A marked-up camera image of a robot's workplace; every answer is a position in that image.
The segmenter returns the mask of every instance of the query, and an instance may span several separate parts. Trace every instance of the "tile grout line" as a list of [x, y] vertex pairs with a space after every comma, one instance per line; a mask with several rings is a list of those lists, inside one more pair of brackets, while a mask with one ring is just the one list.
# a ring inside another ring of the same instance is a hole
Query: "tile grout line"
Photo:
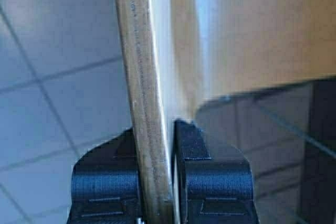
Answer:
[[[53, 209], [49, 209], [46, 211], [38, 212], [37, 214], [32, 214], [29, 216], [30, 220], [35, 220], [43, 217], [47, 217], [52, 214], [58, 214], [64, 210], [68, 210], [71, 207], [71, 205], [62, 205]], [[16, 219], [14, 221], [6, 222], [5, 224], [19, 224], [24, 223], [25, 219]]]
[[31, 219], [29, 218], [28, 214], [24, 212], [23, 208], [16, 202], [16, 200], [12, 197], [12, 195], [7, 191], [4, 185], [0, 184], [0, 190], [4, 193], [4, 195], [8, 198], [9, 201], [14, 205], [15, 209], [21, 214], [25, 221], [29, 224], [33, 224]]
[[[58, 79], [58, 78], [69, 76], [71, 74], [80, 73], [80, 72], [83, 72], [83, 71], [87, 71], [87, 70], [91, 70], [91, 69], [94, 69], [94, 68], [97, 68], [97, 67], [101, 67], [101, 66], [107, 65], [109, 63], [114, 63], [114, 62], [117, 62], [117, 61], [120, 61], [120, 60], [122, 60], [122, 56], [113, 57], [113, 58], [89, 63], [89, 64], [86, 64], [86, 65], [81, 66], [81, 67], [75, 67], [75, 68], [72, 68], [72, 69], [69, 69], [69, 70], [64, 70], [64, 71], [60, 71], [60, 72], [57, 72], [57, 73], [48, 74], [48, 75], [46, 75], [44, 77], [41, 77], [39, 79], [40, 79], [41, 82], [55, 80], [55, 79]], [[18, 89], [23, 89], [23, 88], [32, 86], [33, 84], [36, 84], [36, 83], [37, 83], [37, 80], [29, 80], [29, 81], [14, 84], [12, 86], [0, 88], [0, 95], [4, 94], [4, 93], [15, 91], [15, 90], [18, 90]]]
[[4, 23], [6, 24], [12, 38], [14, 39], [14, 42], [16, 43], [16, 45], [17, 45], [17, 47], [18, 47], [18, 49], [19, 49], [19, 51], [22, 55], [23, 60], [26, 62], [27, 67], [30, 69], [30, 71], [31, 71], [31, 73], [32, 73], [32, 75], [33, 75], [33, 77], [36, 81], [36, 84], [39, 86], [39, 89], [40, 89], [42, 95], [44, 96], [45, 101], [48, 103], [49, 108], [50, 108], [51, 112], [54, 114], [54, 117], [55, 117], [56, 121], [58, 122], [59, 126], [61, 127], [68, 143], [70, 144], [70, 146], [71, 146], [72, 150], [74, 151], [75, 155], [79, 158], [80, 157], [79, 151], [76, 149], [75, 143], [73, 142], [73, 139], [72, 139], [69, 131], [67, 130], [61, 116], [57, 112], [56, 107], [54, 106], [49, 94], [47, 93], [47, 90], [43, 86], [43, 83], [41, 82], [41, 80], [38, 79], [37, 72], [34, 69], [33, 64], [31, 63], [30, 59], [28, 58], [28, 56], [26, 54], [26, 51], [23, 48], [23, 45], [21, 44], [19, 38], [17, 37], [17, 35], [16, 35], [13, 27], [11, 26], [11, 23], [9, 22], [9, 19], [5, 15], [1, 5], [0, 5], [0, 16], [2, 17]]
[[[90, 140], [90, 141], [78, 144], [78, 145], [76, 145], [76, 147], [78, 148], [78, 147], [84, 147], [84, 146], [89, 145], [89, 144], [100, 143], [103, 140], [114, 138], [114, 137], [116, 137], [120, 134], [121, 133], [109, 134], [109, 135], [106, 135], [106, 136], [103, 136], [103, 137], [96, 138], [94, 140]], [[49, 152], [47, 154], [39, 155], [37, 157], [25, 159], [25, 160], [17, 162], [17, 163], [12, 163], [12, 164], [0, 167], [0, 173], [7, 172], [7, 171], [12, 170], [12, 169], [20, 168], [20, 167], [23, 167], [23, 166], [28, 165], [28, 164], [33, 164], [33, 163], [36, 163], [38, 161], [42, 161], [42, 160], [45, 160], [45, 159], [48, 159], [48, 158], [52, 158], [52, 157], [61, 155], [63, 153], [71, 151], [71, 150], [72, 150], [71, 147], [63, 148], [63, 149], [60, 149], [60, 150], [57, 150], [57, 151]]]

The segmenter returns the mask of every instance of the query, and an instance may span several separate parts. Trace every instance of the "wooden panel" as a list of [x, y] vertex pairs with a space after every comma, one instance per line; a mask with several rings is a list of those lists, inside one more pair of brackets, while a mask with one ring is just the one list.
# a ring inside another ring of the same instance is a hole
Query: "wooden panel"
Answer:
[[336, 73], [336, 0], [172, 0], [172, 8], [181, 82], [198, 105]]

